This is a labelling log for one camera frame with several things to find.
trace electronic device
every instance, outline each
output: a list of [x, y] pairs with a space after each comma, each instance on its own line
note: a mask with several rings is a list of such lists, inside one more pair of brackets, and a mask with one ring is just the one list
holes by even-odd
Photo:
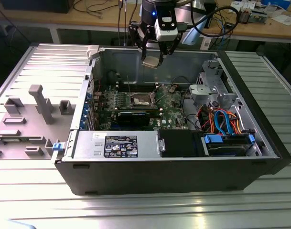
[[0, 0], [6, 10], [31, 10], [68, 13], [74, 0]]
[[157, 69], [131, 47], [87, 52], [91, 75], [53, 154], [73, 193], [243, 190], [291, 162], [225, 52], [175, 51]]

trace blue connector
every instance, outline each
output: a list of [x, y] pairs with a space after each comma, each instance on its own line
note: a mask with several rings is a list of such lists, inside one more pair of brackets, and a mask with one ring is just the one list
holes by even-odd
[[66, 145], [67, 145], [67, 142], [54, 143], [52, 149], [53, 150], [58, 150], [58, 151], [64, 151]]
[[90, 93], [86, 93], [86, 99], [92, 99], [92, 94], [90, 94]]
[[252, 142], [252, 144], [254, 144], [256, 141], [255, 137], [253, 135], [248, 135], [248, 137], [249, 137], [250, 141]]
[[87, 115], [88, 112], [89, 112], [88, 109], [86, 109], [86, 108], [83, 109], [83, 115]]
[[81, 127], [82, 129], [85, 129], [86, 123], [83, 121], [80, 121], [79, 127]]
[[204, 137], [205, 143], [223, 143], [223, 139], [221, 135], [206, 135]]
[[87, 119], [87, 115], [82, 115], [81, 121], [84, 122]]
[[89, 104], [84, 104], [84, 109], [88, 110], [89, 106], [90, 106]]

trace metal bracket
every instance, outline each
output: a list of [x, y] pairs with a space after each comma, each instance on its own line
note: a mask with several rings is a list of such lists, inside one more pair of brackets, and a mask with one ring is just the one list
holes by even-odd
[[72, 158], [73, 156], [73, 149], [76, 145], [76, 138], [77, 138], [77, 130], [72, 130], [69, 134], [67, 145], [65, 148], [65, 156], [66, 158]]
[[158, 141], [159, 151], [162, 153], [165, 151], [164, 139], [159, 139]]
[[96, 58], [96, 56], [94, 56], [95, 54], [99, 53], [98, 51], [99, 46], [98, 45], [90, 45], [87, 49], [87, 58], [89, 60]]

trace sticker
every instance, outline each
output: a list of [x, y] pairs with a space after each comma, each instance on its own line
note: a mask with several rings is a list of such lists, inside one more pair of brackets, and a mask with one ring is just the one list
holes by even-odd
[[105, 136], [104, 157], [138, 157], [137, 136]]
[[96, 133], [93, 133], [92, 138], [105, 138], [106, 135], [107, 135], [106, 133], [96, 132]]

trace blue release tab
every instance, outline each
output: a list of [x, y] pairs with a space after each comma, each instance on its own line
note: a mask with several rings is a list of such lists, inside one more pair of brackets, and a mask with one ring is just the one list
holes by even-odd
[[255, 137], [253, 135], [248, 135], [250, 141], [252, 142], [252, 144], [255, 143]]
[[54, 143], [52, 149], [53, 150], [58, 150], [58, 151], [63, 151], [65, 150], [66, 142], [58, 142]]
[[221, 135], [206, 135], [204, 137], [206, 144], [211, 143], [223, 143], [223, 139]]
[[208, 135], [206, 135], [206, 136], [204, 137], [204, 139], [205, 139], [206, 144], [210, 142], [210, 139], [208, 138]]

